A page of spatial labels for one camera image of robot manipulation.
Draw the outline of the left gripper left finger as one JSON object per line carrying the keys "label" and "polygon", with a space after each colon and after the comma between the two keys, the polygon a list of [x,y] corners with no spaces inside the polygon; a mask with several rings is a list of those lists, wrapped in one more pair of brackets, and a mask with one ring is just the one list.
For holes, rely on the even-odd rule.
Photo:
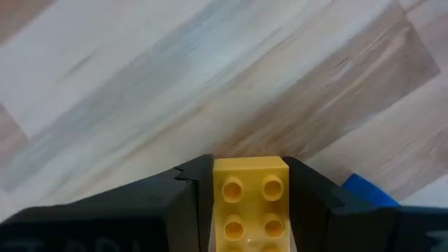
{"label": "left gripper left finger", "polygon": [[208,252],[212,155],[0,223],[0,252]]}

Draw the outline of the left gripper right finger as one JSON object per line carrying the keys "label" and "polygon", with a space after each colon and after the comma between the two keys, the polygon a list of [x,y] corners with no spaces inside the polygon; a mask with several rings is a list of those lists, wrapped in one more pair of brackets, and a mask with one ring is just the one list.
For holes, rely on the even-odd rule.
{"label": "left gripper right finger", "polygon": [[448,252],[448,209],[375,206],[294,157],[283,161],[298,252]]}

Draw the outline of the blue toy building block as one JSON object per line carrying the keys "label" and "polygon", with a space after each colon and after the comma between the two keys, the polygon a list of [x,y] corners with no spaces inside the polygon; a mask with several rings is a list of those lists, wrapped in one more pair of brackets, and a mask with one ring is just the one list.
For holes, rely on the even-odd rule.
{"label": "blue toy building block", "polygon": [[399,207],[400,204],[375,184],[362,176],[352,174],[343,182],[343,189],[357,195],[376,207]]}

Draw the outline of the yellow toy building block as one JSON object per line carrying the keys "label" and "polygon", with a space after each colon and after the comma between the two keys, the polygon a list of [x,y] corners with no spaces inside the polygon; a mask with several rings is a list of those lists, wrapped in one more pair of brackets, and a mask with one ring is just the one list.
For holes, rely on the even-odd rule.
{"label": "yellow toy building block", "polygon": [[213,163],[216,252],[290,252],[289,166],[279,156]]}

